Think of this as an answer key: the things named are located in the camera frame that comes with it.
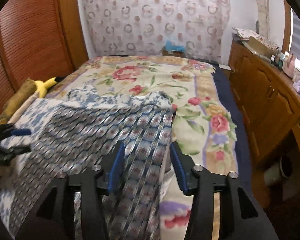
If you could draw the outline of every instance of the wooden dresser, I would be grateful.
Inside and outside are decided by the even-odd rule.
[[[292,80],[235,42],[229,66],[254,165],[264,169],[271,165],[282,154],[278,148],[291,137],[300,152],[300,95],[292,87]]]

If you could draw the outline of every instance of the floral blanket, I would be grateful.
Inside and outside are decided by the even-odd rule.
[[[177,110],[172,139],[196,164],[226,175],[238,171],[234,152],[236,125],[218,99],[213,72],[213,66],[207,63],[178,57],[98,57],[56,85],[47,98],[67,100],[68,92],[83,84],[94,86],[101,96],[144,96],[164,91]],[[183,196],[175,177],[169,176],[160,194],[161,238],[181,240],[192,197]],[[217,194],[215,213],[213,239],[218,239]]]

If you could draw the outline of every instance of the pillow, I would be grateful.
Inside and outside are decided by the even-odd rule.
[[[20,89],[5,103],[3,113],[0,114],[0,124],[8,123],[9,119],[19,109],[19,107],[36,91],[35,82],[28,78]]]
[[[35,101],[37,98],[39,98],[39,92],[35,92],[32,94],[20,107],[19,109],[13,114],[13,116],[10,118],[8,123],[15,123],[19,120],[20,116],[27,110],[27,108]]]

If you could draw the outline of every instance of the yellow plush toy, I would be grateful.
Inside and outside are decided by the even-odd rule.
[[[55,84],[58,84],[55,77],[50,78],[46,82],[42,82],[40,80],[35,81],[35,85],[37,86],[36,92],[39,92],[39,98],[44,98],[48,92],[48,89]]]

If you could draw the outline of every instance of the navy blue sheet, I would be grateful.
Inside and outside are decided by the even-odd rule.
[[[216,72],[213,74],[213,80],[216,84],[219,100],[221,104],[230,112],[232,121],[237,126],[235,133],[237,142],[235,144],[235,153],[238,163],[238,171],[241,182],[246,190],[251,190],[251,161],[247,134],[243,124],[242,114],[240,113],[230,89],[230,83],[223,74],[219,66],[214,65]]]

